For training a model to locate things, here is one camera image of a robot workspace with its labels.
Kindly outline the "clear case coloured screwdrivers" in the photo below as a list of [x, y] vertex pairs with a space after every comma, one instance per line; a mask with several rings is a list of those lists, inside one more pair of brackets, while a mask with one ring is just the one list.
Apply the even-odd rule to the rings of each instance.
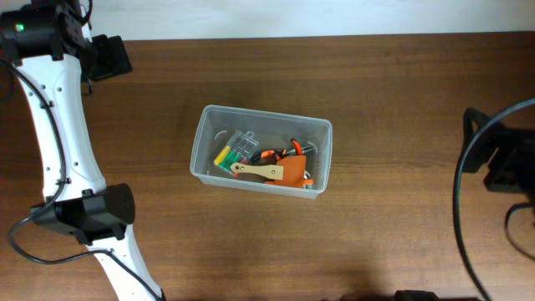
[[247, 163], [259, 146], [254, 133], [236, 130], [222, 150], [216, 155], [213, 164], [226, 173], [233, 174], [232, 164]]

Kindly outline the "orange black long-nose pliers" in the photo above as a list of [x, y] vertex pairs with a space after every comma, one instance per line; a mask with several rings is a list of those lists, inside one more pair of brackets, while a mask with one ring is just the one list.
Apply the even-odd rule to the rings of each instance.
[[261, 159], [268, 159], [268, 158], [274, 159], [275, 161], [280, 161], [281, 159], [284, 159], [288, 156], [303, 156], [303, 155], [307, 155], [308, 153], [311, 153], [312, 151], [314, 152], [317, 151], [317, 148], [313, 145], [303, 146], [301, 148], [300, 153], [298, 153], [298, 151], [295, 148], [259, 150], [252, 155], [249, 161], [251, 163], [257, 163]]

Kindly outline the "small red cutting pliers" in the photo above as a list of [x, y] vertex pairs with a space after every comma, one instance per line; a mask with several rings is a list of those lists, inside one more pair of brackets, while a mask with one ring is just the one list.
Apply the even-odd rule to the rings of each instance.
[[303, 155], [303, 147], [300, 145], [300, 143], [295, 138], [292, 138], [290, 141], [293, 144], [293, 148], [294, 148], [295, 154], [298, 155], [298, 156], [302, 156]]

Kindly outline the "wooden handle orange scraper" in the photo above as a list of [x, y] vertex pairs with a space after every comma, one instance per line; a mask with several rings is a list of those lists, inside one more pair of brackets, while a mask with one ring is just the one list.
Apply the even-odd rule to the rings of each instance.
[[289, 156], [278, 161], [275, 165], [251, 166], [233, 163], [230, 167], [234, 174], [253, 174], [268, 179], [268, 184], [303, 188], [306, 169], [306, 156]]

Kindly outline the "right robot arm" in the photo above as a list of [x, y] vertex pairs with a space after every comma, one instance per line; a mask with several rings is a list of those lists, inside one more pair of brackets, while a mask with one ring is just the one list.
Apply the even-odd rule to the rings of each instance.
[[488, 191], [534, 194], [534, 131], [492, 125], [468, 152], [465, 173], [488, 166], [484, 185]]

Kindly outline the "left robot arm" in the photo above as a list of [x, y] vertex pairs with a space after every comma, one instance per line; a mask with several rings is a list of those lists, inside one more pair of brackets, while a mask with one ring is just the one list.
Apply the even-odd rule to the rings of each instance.
[[162, 300], [135, 240], [132, 191], [106, 183], [90, 143], [82, 87], [132, 70], [120, 37], [91, 34], [92, 11], [33, 1], [1, 15], [1, 64], [23, 88], [43, 164], [43, 202], [28, 220], [86, 246], [119, 299]]

